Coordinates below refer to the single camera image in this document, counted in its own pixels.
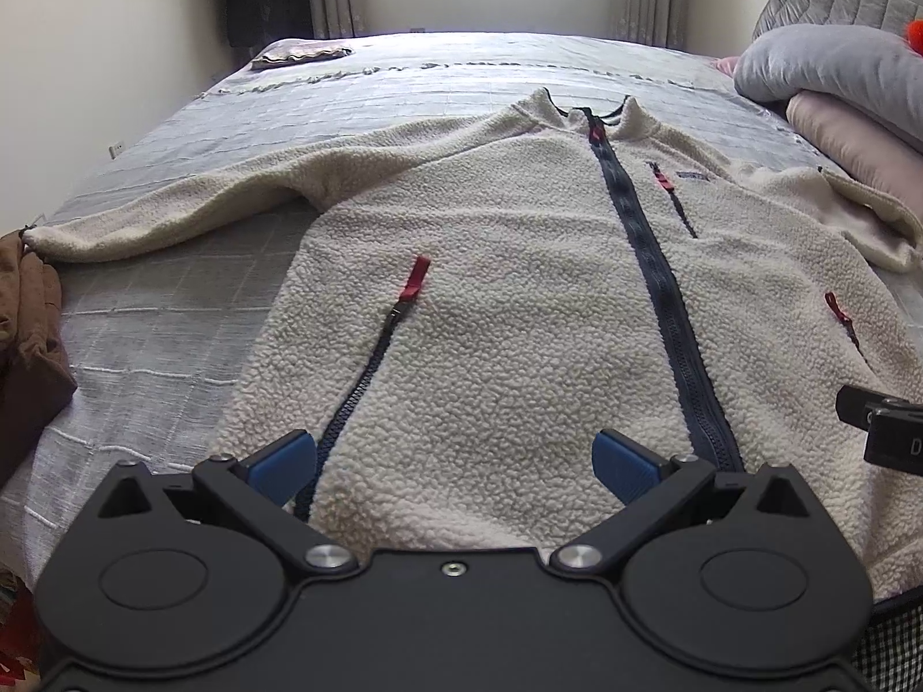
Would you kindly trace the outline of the small pink pillow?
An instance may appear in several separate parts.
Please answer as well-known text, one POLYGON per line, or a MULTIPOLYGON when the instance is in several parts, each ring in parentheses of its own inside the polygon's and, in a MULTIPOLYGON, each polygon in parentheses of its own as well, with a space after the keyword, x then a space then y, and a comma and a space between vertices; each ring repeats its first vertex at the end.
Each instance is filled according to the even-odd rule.
POLYGON ((732 75, 736 73, 737 64, 738 57, 724 57, 715 59, 714 63, 712 63, 712 66, 714 66, 718 72, 726 75, 726 77, 732 77, 732 75))

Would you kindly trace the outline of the grey quilted bedspread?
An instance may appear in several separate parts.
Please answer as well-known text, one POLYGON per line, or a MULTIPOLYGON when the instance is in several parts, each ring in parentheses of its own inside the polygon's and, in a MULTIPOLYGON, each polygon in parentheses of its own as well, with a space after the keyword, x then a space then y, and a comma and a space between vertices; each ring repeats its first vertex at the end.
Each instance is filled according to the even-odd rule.
POLYGON ((796 465, 878 597, 921 581, 921 484, 834 411, 921 394, 921 229, 701 59, 589 39, 360 42, 242 72, 27 239, 78 388, 5 498, 36 578, 121 461, 302 428, 313 526, 555 547, 615 509, 591 439, 796 465))

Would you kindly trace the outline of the grey pillow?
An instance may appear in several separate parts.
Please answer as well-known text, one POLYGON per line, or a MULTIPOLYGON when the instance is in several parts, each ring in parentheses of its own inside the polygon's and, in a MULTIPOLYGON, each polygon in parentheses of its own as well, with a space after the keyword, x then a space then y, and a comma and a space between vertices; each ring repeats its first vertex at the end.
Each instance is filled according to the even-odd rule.
POLYGON ((844 101, 921 147, 921 56, 902 37, 859 25, 798 24, 752 42, 734 70, 738 94, 762 105, 802 91, 844 101))

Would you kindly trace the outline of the black mesh storage bag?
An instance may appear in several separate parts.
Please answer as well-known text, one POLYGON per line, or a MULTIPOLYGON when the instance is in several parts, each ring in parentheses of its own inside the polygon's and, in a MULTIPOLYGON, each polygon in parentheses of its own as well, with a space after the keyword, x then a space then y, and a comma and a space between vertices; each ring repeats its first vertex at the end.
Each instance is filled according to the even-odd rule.
POLYGON ((923 679, 923 592, 880 601, 853 653, 853 665, 877 690, 915 692, 923 679))

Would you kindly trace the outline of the red orange plush toy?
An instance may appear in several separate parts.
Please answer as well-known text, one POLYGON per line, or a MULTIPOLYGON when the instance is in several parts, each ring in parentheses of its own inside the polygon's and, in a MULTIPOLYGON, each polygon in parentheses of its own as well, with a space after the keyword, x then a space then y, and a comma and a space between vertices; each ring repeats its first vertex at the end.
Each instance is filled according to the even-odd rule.
POLYGON ((923 55, 923 19, 915 19, 909 22, 906 25, 906 30, 904 30, 904 37, 907 45, 915 53, 923 55))

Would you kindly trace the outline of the brown garment at bed edge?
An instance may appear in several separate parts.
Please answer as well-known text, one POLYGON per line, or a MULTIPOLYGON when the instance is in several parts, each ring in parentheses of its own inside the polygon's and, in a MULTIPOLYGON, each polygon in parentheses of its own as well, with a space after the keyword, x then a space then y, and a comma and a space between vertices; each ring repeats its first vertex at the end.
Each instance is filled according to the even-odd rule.
POLYGON ((25 245, 20 231, 3 234, 2 486, 77 390, 61 339, 61 306, 57 271, 25 245))

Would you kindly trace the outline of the cream fleece zip jacket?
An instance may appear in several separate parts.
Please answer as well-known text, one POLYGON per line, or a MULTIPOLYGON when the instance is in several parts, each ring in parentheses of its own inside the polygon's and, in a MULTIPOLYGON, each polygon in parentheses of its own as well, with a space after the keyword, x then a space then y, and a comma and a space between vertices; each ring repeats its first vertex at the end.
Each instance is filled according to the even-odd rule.
POLYGON ((286 148, 27 239, 122 260, 290 198, 316 211, 215 445, 319 445, 314 528, 378 547, 551 550, 606 518, 598 431, 731 472, 790 464, 878 597, 921 581, 921 484, 864 459, 846 384, 918 400, 883 270, 920 222, 820 167, 726 158, 635 101, 546 92, 286 148))

